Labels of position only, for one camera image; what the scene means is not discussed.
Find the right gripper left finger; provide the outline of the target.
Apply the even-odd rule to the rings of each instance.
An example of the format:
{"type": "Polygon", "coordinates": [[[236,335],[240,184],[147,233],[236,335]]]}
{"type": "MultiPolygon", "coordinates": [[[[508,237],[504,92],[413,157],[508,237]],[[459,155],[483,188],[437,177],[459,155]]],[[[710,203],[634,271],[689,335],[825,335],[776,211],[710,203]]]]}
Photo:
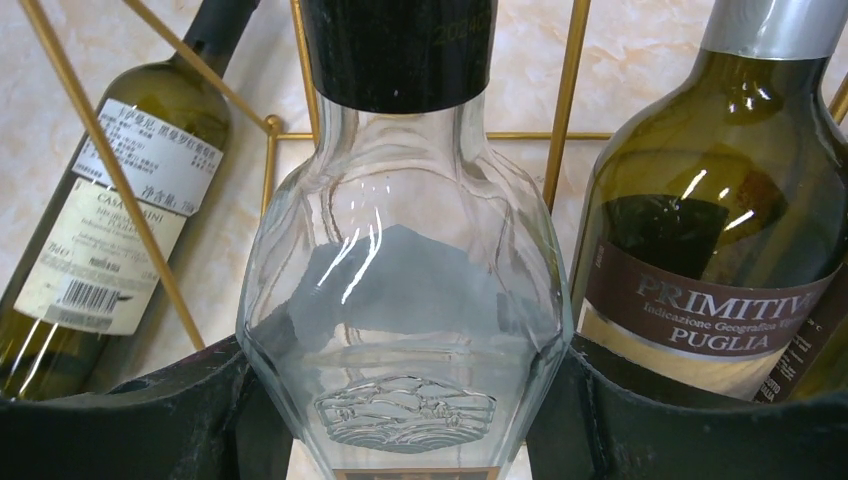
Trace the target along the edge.
{"type": "Polygon", "coordinates": [[[1,403],[4,479],[283,479],[291,447],[234,337],[103,394],[1,403]]]}

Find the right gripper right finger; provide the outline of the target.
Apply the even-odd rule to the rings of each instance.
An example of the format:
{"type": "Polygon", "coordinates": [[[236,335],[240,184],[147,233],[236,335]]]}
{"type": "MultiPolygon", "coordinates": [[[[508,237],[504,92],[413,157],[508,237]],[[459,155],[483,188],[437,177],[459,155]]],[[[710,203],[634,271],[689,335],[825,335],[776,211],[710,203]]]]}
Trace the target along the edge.
{"type": "Polygon", "coordinates": [[[847,395],[740,401],[575,336],[527,447],[536,479],[844,479],[847,395]]]}

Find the clear liquor bottle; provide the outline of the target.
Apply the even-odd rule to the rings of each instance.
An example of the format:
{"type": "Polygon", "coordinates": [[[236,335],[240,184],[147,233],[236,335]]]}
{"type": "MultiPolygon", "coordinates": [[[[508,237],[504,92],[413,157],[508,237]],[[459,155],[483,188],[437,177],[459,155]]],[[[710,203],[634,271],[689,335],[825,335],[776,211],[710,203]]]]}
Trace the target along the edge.
{"type": "Polygon", "coordinates": [[[573,328],[533,179],[483,127],[493,1],[305,1],[315,153],[236,336],[322,479],[502,479],[573,328]]]}

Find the dark bottle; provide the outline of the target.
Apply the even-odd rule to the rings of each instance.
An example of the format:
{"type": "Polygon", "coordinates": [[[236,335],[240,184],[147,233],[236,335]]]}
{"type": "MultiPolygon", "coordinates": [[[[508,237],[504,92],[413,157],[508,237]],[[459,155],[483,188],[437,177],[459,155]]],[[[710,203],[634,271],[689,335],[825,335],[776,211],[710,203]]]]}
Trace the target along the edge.
{"type": "Polygon", "coordinates": [[[771,404],[847,388],[847,267],[842,266],[754,396],[771,404]]]}
{"type": "MultiPolygon", "coordinates": [[[[164,257],[203,202],[232,121],[180,55],[118,77],[97,107],[164,257]]],[[[1,300],[1,396],[77,394],[106,343],[132,335],[160,277],[99,153],[83,138],[1,300]]]]}

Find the brown wine bottle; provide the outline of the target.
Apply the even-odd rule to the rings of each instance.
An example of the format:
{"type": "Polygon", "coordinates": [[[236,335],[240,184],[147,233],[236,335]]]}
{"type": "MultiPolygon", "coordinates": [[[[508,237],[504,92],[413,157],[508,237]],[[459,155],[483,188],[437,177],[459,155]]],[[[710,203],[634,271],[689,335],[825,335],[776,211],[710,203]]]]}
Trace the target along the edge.
{"type": "Polygon", "coordinates": [[[718,1],[685,81],[597,159],[575,330],[750,400],[847,252],[847,146],[821,95],[843,1],[718,1]]]}

